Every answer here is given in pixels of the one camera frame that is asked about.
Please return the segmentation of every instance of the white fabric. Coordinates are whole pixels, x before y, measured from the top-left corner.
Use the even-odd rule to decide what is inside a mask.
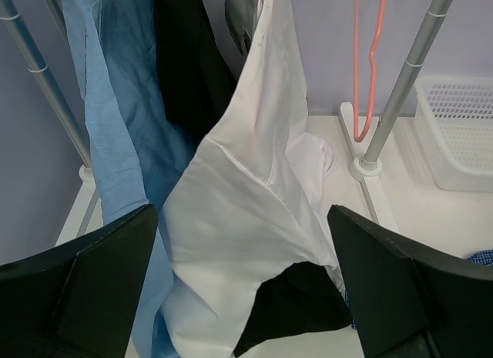
[[[332,148],[305,132],[290,0],[260,0],[229,108],[165,204],[176,283],[163,304],[181,358],[230,358],[260,284],[292,263],[335,267],[324,177]]]

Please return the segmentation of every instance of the white table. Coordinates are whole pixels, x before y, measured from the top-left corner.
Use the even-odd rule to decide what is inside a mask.
[[[326,139],[338,165],[326,181],[324,205],[339,204],[369,216],[360,184],[348,171],[350,151],[335,116],[311,116],[307,131]],[[449,192],[439,189],[425,161],[411,118],[400,118],[381,155],[382,185],[401,233],[454,256],[493,249],[493,193]],[[100,207],[88,230],[102,225]],[[132,347],[127,357],[135,357]],[[361,358],[357,334],[351,329],[272,340],[243,358]]]

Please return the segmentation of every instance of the metal pole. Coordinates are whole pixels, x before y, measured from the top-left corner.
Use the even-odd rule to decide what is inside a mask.
[[[19,51],[28,63],[28,70],[35,76],[39,86],[45,93],[60,122],[69,134],[72,143],[79,153],[84,165],[91,168],[89,144],[82,134],[69,105],[65,100],[53,74],[46,65],[38,46],[25,26],[12,0],[0,0],[0,20],[5,23],[8,31],[18,46]]]
[[[56,26],[60,31],[60,35],[69,42],[67,37],[67,28],[65,27],[65,21],[63,20],[63,10],[62,3],[60,0],[45,0],[49,11],[52,13],[53,19],[55,20]]]
[[[402,66],[401,73],[397,77],[379,126],[370,142],[370,146],[368,146],[366,154],[361,159],[361,166],[363,168],[367,170],[375,170],[377,168],[378,157],[397,121],[404,101],[421,71],[426,55],[428,55],[428,51],[440,30],[441,24],[445,20],[452,1],[433,0],[431,3],[421,23],[418,34],[414,39],[409,55]]]

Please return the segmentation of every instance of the white laundry basket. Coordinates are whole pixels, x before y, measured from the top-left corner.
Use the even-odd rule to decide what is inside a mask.
[[[415,125],[442,189],[493,192],[493,79],[420,77]]]

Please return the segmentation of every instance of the black fabric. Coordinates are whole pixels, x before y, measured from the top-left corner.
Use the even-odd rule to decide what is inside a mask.
[[[270,339],[338,330],[352,317],[325,268],[298,263],[263,283],[234,350],[241,356]]]
[[[202,0],[154,0],[157,71],[166,118],[197,141],[223,116],[236,80]]]
[[[156,211],[144,206],[0,267],[0,356],[124,356],[156,227]]]
[[[328,221],[366,357],[493,356],[493,269],[344,207],[332,207]]]

